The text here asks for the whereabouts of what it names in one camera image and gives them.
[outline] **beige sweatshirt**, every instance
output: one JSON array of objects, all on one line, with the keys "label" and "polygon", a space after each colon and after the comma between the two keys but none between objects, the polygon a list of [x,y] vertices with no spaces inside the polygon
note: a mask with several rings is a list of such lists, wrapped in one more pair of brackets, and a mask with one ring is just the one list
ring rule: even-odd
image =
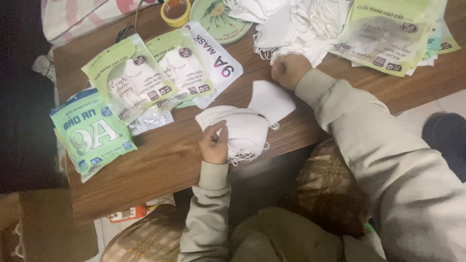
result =
[{"label": "beige sweatshirt", "polygon": [[[333,135],[369,196],[388,261],[466,261],[465,188],[438,151],[406,131],[373,95],[345,80],[313,69],[299,81],[296,95]],[[381,260],[360,241],[323,232],[279,208],[239,225],[230,254],[227,172],[227,164],[202,163],[179,262]]]}]

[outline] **fist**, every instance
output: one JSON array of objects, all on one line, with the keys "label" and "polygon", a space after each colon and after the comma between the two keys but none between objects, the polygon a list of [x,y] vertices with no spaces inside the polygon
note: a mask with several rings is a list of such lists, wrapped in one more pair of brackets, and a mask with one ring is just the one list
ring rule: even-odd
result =
[{"label": "fist", "polygon": [[288,90],[295,90],[301,78],[312,69],[309,60],[298,54],[279,56],[272,66],[272,78]]},{"label": "fist", "polygon": [[212,164],[224,164],[228,158],[228,127],[226,120],[208,126],[199,140],[202,160]]}]

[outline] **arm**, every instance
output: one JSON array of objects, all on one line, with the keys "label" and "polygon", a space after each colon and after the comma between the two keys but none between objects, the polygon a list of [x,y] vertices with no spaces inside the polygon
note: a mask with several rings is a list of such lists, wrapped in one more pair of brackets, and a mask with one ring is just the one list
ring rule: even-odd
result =
[{"label": "arm", "polygon": [[[228,260],[228,207],[231,188],[228,173],[225,121],[206,128],[199,148],[202,161],[199,184],[192,187],[194,196],[181,235],[178,262],[225,262]],[[223,128],[219,137],[215,132]]]},{"label": "arm", "polygon": [[300,79],[296,95],[314,108],[367,193],[388,260],[464,258],[466,193],[440,153],[370,93],[317,69]]}]

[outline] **wood grain surface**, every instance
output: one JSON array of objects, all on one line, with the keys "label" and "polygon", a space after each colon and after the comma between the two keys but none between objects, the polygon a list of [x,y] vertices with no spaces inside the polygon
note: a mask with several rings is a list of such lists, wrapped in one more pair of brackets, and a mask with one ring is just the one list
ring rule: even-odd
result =
[{"label": "wood grain surface", "polygon": [[[465,14],[463,0],[448,2],[445,20],[463,47],[466,44]],[[149,7],[138,16],[137,31],[145,41],[173,30],[160,18],[160,5]],[[129,22],[134,22],[134,15],[54,51],[61,102],[83,89],[87,77],[80,68],[114,44],[117,33]],[[244,74],[211,106],[245,108],[251,99],[252,82],[271,80],[270,61],[261,60],[253,53],[254,33],[252,29],[239,41],[225,46],[241,63]],[[465,68],[465,49],[440,55],[435,67],[418,68],[411,77],[389,76],[366,67],[354,68],[349,60],[332,54],[318,66],[332,77],[346,79],[352,86],[369,91],[384,102],[392,114],[464,89]],[[256,161],[311,145],[326,136],[317,125],[312,109],[298,99],[296,102],[297,110],[280,121],[280,129],[269,131],[270,149]],[[81,183],[80,175],[68,160],[67,173],[76,222],[94,220],[194,185],[199,179],[201,161],[197,150],[201,129],[194,116],[200,112],[196,107],[173,110],[174,123],[136,137],[137,151],[117,158],[85,184]]]}]

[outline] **masking tape roll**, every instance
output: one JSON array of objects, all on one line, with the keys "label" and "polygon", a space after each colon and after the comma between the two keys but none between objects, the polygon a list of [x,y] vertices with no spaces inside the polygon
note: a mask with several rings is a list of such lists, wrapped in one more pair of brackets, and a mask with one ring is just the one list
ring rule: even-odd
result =
[{"label": "masking tape roll", "polygon": [[[178,18],[168,18],[167,13],[172,9],[172,13],[176,14],[181,8],[185,8],[185,12]],[[160,15],[165,23],[171,27],[180,27],[189,22],[189,12],[191,11],[191,3],[189,0],[167,0],[160,9]]]}]

